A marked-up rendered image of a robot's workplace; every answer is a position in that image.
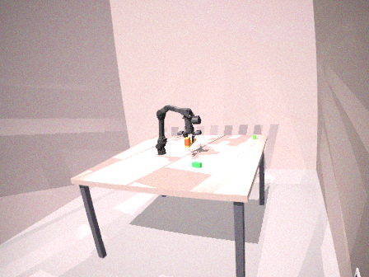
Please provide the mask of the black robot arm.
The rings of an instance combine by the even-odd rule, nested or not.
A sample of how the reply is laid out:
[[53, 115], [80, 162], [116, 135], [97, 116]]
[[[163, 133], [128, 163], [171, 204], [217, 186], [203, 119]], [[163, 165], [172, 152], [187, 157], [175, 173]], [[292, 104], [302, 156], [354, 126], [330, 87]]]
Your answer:
[[165, 105], [160, 110], [156, 111], [156, 117], [158, 118], [159, 124], [159, 137], [157, 140], [157, 144], [155, 148], [157, 148], [157, 155], [164, 155], [166, 154], [166, 143], [167, 138], [165, 137], [165, 125], [164, 119], [166, 117], [166, 112], [168, 110], [178, 112], [183, 115], [184, 124], [201, 124], [201, 118], [199, 115], [195, 115], [190, 108], [180, 108], [177, 106]]

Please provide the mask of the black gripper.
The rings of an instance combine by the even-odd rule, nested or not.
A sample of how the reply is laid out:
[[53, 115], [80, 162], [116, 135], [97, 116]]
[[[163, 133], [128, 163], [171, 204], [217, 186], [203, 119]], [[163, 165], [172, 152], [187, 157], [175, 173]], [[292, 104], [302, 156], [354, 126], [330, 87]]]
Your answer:
[[185, 125], [185, 131], [179, 131], [178, 132], [178, 136], [181, 136], [183, 134], [183, 137], [186, 138], [188, 137], [188, 134], [192, 134], [192, 143], [194, 142], [194, 137], [196, 135], [200, 135], [202, 133], [201, 130], [196, 130], [195, 132], [193, 132], [193, 125], [192, 124], [188, 124]]

